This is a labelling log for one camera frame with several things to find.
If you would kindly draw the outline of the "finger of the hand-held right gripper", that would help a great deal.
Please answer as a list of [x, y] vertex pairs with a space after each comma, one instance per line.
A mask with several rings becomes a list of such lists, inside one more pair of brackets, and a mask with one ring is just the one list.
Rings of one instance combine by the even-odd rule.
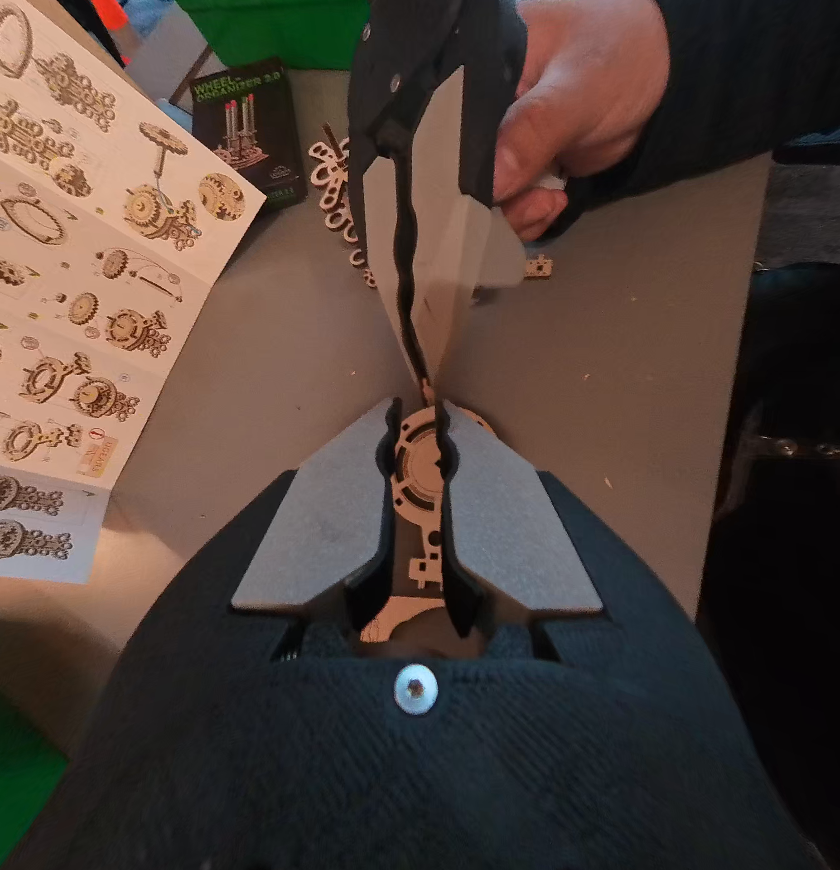
[[402, 161], [377, 156], [362, 175], [366, 255], [384, 310], [410, 375], [424, 381], [424, 359], [412, 322], [416, 227]]
[[416, 244], [410, 321], [435, 383], [476, 288], [508, 289], [523, 281], [525, 250], [499, 208], [459, 186], [464, 67], [433, 93], [412, 143], [411, 204]]

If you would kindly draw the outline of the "dark model kit box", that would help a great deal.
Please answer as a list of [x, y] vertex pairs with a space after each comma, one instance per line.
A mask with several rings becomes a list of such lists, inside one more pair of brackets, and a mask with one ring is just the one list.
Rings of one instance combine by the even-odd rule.
[[196, 78], [193, 135], [260, 190], [273, 209], [302, 203], [307, 181], [283, 61], [271, 57]]

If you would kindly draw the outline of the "person's right forearm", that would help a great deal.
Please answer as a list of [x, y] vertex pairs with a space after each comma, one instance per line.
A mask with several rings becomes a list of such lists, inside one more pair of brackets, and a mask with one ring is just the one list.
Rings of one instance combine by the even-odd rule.
[[546, 237], [584, 212], [840, 127], [840, 1], [658, 2], [665, 94], [632, 152], [588, 180]]

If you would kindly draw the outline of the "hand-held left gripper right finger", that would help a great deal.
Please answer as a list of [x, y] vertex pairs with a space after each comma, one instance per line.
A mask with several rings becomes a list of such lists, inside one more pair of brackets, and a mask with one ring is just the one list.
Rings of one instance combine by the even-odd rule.
[[603, 603], [539, 472], [466, 411], [436, 406], [441, 567], [461, 637], [600, 614]]

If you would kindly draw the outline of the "wooden model piece with rings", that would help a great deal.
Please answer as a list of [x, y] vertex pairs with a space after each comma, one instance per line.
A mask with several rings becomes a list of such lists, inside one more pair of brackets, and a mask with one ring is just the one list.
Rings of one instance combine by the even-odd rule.
[[349, 254], [349, 263], [362, 274], [364, 283], [377, 290], [369, 262], [359, 241], [349, 200], [349, 136], [339, 137], [332, 126], [322, 124], [323, 139], [309, 147], [315, 163], [309, 174], [310, 184], [319, 191], [318, 205], [327, 230], [341, 237]]

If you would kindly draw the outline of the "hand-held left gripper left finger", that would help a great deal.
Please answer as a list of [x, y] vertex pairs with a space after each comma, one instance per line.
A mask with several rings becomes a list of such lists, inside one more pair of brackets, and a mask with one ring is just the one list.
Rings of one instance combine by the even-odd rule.
[[362, 630], [392, 592], [391, 475], [402, 401], [384, 399], [295, 472], [231, 605]]

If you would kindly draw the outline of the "round wooden ring part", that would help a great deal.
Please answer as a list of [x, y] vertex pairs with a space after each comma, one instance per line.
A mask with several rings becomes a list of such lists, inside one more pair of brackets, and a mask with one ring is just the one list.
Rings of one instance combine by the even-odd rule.
[[421, 533], [424, 554], [410, 558], [408, 576], [418, 590], [444, 588], [441, 516], [444, 478], [436, 440], [436, 409], [426, 407], [403, 420], [395, 447], [391, 489], [396, 513]]

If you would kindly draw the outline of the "person's right hand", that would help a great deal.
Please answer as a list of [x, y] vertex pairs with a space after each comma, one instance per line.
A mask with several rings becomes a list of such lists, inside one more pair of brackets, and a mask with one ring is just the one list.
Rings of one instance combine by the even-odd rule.
[[670, 49], [653, 1], [520, 2], [527, 49], [497, 135], [493, 199], [524, 242], [565, 209], [537, 185], [556, 165], [585, 178], [622, 161], [665, 94]]

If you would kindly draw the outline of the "wooden sheet frame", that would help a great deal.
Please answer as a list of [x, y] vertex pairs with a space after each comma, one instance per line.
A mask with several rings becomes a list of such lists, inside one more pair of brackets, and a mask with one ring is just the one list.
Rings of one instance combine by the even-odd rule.
[[399, 625], [419, 614], [444, 607], [444, 600], [439, 597], [392, 596], [381, 612], [362, 629], [360, 640], [366, 644], [387, 642]]

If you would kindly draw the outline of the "illustrated assembly booklet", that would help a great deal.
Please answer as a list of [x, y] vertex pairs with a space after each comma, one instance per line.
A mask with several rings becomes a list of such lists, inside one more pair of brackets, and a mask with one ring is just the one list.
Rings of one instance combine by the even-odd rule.
[[0, 2], [0, 578], [88, 580], [111, 491], [252, 184], [30, 2]]

